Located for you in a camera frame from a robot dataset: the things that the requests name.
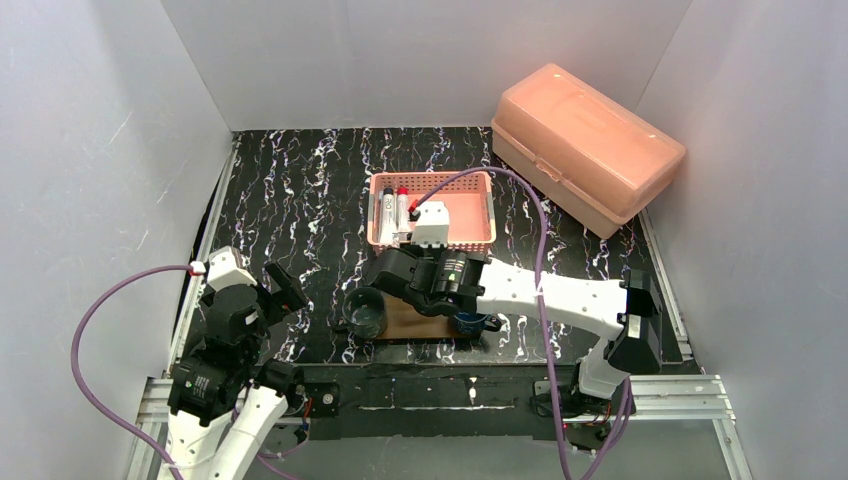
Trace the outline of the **black capped toothpaste tube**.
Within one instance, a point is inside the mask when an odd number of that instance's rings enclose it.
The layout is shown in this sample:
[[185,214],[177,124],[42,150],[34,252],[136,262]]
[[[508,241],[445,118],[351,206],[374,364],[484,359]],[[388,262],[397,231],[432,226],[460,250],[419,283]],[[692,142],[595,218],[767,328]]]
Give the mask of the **black capped toothpaste tube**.
[[397,232],[396,198],[391,187],[383,189],[379,206],[377,242],[380,245],[391,245]]

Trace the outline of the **pink plastic basket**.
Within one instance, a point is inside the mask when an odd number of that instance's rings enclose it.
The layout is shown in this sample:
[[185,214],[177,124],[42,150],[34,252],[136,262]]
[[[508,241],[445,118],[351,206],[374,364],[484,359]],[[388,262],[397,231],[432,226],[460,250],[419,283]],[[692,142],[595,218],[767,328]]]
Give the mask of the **pink plastic basket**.
[[[447,172],[396,172],[377,173],[370,179],[367,204],[366,238],[377,253],[387,248],[379,242],[381,197],[391,188],[407,190],[408,202],[413,203],[441,182],[451,177]],[[452,181],[432,197],[431,202],[440,202],[449,215],[447,242],[451,248],[476,253],[487,253],[496,240],[492,181],[486,172],[475,172]]]

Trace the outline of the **brown wooden oval tray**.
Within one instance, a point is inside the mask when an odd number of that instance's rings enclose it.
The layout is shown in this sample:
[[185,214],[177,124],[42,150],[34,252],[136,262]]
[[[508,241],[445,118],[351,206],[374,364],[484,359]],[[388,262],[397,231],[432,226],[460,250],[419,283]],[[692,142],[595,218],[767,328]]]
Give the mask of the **brown wooden oval tray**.
[[445,316],[426,317],[401,299],[383,295],[387,324],[377,337],[381,341],[424,340],[435,341],[453,338],[468,338],[454,330]]

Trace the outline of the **grey green mug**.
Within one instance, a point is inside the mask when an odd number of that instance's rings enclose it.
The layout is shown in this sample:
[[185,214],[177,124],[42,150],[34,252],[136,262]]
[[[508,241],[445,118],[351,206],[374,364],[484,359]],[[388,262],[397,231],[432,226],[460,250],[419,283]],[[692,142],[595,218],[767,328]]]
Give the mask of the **grey green mug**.
[[355,337],[374,340],[388,325],[387,307],[383,293],[371,286],[361,286],[345,295],[342,317],[332,327],[337,333],[352,333]]

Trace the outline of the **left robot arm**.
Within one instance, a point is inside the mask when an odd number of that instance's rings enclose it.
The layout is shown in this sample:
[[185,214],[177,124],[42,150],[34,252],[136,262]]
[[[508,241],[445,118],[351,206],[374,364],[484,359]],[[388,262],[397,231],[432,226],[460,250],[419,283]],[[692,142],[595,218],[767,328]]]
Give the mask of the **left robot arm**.
[[209,263],[207,332],[174,367],[167,405],[166,453],[160,479],[241,479],[289,406],[301,401],[301,368],[275,359],[258,362],[270,328],[304,308],[300,281],[278,263],[265,270],[270,292],[233,255]]

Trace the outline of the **red capped toothpaste tube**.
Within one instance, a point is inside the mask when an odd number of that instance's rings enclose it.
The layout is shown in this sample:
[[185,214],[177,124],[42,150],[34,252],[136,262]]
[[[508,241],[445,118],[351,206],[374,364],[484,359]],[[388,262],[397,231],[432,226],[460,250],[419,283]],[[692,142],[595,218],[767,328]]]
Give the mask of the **red capped toothpaste tube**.
[[396,226],[399,233],[410,233],[412,231],[409,206],[408,189],[400,186],[396,191]]

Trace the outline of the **dark blue mug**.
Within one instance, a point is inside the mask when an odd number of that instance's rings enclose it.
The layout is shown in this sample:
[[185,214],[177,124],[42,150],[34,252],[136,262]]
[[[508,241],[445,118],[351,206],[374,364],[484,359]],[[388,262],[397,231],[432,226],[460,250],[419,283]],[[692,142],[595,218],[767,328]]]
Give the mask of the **dark blue mug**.
[[483,332],[499,332],[503,321],[491,314],[460,312],[450,319],[454,332],[466,336],[479,336]]

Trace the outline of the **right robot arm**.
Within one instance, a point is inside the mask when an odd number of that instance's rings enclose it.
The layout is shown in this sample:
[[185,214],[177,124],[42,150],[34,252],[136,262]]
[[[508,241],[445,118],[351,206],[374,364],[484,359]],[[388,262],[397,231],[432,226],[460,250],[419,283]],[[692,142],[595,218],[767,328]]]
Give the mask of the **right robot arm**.
[[389,248],[365,276],[369,287],[426,317],[523,315],[588,331],[599,339],[570,383],[553,389],[569,417],[597,412],[632,375],[662,368],[662,302],[651,276],[586,280],[520,268],[457,249],[416,255]]

